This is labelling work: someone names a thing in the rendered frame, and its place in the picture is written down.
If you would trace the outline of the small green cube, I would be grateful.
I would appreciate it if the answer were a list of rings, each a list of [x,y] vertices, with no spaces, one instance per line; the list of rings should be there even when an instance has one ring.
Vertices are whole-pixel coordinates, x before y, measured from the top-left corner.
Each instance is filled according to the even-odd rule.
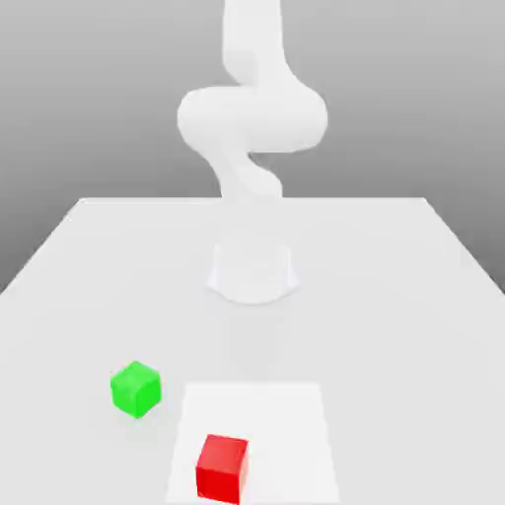
[[[112,403],[134,418],[143,417],[162,399],[160,373],[133,361],[110,378]]]

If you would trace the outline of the small red cube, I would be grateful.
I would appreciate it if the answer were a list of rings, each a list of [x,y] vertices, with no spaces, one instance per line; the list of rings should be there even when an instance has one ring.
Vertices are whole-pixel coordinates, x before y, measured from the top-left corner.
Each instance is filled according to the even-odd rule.
[[[247,440],[208,434],[195,467],[197,496],[240,505],[248,465]]]

